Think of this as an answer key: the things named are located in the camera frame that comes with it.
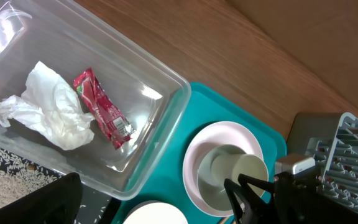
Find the plastic container lid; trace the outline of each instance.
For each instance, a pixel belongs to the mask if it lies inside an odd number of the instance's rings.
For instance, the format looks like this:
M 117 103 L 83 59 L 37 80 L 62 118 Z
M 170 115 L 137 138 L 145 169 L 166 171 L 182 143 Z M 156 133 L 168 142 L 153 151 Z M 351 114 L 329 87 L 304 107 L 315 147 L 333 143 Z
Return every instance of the plastic container lid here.
M 21 95 L 38 61 L 68 83 L 91 67 L 137 131 L 115 150 L 94 122 L 91 143 L 63 151 L 11 120 L 11 127 L 0 126 L 0 147 L 63 174 L 77 172 L 118 199 L 135 197 L 178 125 L 189 83 L 71 0 L 0 1 L 0 101 Z

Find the white tissue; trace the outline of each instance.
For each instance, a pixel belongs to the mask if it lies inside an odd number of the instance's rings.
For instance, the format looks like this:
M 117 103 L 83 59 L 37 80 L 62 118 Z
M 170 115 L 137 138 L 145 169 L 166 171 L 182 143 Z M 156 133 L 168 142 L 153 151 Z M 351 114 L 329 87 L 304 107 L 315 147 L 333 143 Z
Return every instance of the white tissue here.
M 82 112 L 76 92 L 59 74 L 38 62 L 25 85 L 21 97 L 0 102 L 0 125 L 9 127 L 8 119 L 14 118 L 64 150 L 92 141 L 94 117 Z

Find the candy wrapper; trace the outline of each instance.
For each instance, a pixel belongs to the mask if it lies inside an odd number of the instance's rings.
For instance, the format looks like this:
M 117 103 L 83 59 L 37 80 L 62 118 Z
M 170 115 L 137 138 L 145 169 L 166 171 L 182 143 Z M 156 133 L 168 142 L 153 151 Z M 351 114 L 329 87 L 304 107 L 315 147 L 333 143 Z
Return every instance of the candy wrapper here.
M 104 93 L 91 68 L 74 80 L 74 87 L 116 149 L 131 139 L 134 128 Z

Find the dish drying rack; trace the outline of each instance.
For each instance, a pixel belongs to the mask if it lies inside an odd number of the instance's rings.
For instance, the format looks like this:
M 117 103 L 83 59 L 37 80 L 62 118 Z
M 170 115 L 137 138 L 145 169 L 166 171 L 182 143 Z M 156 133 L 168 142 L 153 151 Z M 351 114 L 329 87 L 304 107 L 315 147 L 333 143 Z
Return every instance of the dish drying rack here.
M 358 119 L 351 113 L 300 113 L 288 153 L 306 154 L 321 170 L 318 191 L 358 213 Z

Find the plastic cup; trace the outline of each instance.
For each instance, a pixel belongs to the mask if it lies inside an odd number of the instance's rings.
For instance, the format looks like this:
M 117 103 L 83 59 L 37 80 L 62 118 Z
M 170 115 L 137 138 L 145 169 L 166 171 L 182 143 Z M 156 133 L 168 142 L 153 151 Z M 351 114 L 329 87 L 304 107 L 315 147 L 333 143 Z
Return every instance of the plastic cup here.
M 251 154 L 239 155 L 221 155 L 214 159 L 211 165 L 211 174 L 213 180 L 223 186 L 225 179 L 231 179 L 238 183 L 239 174 L 245 174 L 250 177 L 268 181 L 269 172 L 262 159 Z M 264 190 L 249 184 L 251 189 L 261 197 Z

